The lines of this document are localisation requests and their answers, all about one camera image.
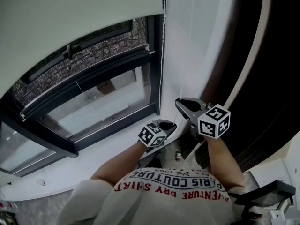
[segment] forearm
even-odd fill
[[[205,137],[208,142],[211,173],[221,182],[226,190],[232,187],[245,187],[243,173],[231,155],[224,141]]]
[[[136,144],[104,163],[91,177],[115,185],[121,178],[134,170],[147,147],[138,141]]]

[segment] person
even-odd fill
[[[74,189],[58,225],[230,225],[241,210],[228,193],[245,193],[244,176],[221,138],[208,142],[204,170],[139,168],[138,141]]]

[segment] floor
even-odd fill
[[[174,154],[180,151],[180,144],[174,141],[170,145],[162,148],[157,155],[160,159],[162,167],[166,168],[185,168],[185,169],[199,169],[201,168],[195,157],[190,157],[188,161],[181,159],[175,161]],[[250,172],[244,173],[246,179],[246,186],[248,191],[258,188],[258,185]],[[55,225],[59,213],[64,205],[67,203],[72,191],[67,191],[61,194],[52,195],[46,198],[33,199],[28,201],[16,202],[19,212],[16,219],[20,225]]]

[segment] white t-shirt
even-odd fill
[[[114,187],[82,181],[58,225],[230,225],[242,209],[206,171],[141,168]]]

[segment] fiducial marker cube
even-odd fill
[[[217,104],[198,118],[199,134],[219,138],[230,125],[230,111]]]
[[[154,123],[150,123],[142,128],[138,137],[147,147],[158,147],[166,139],[167,134]]]

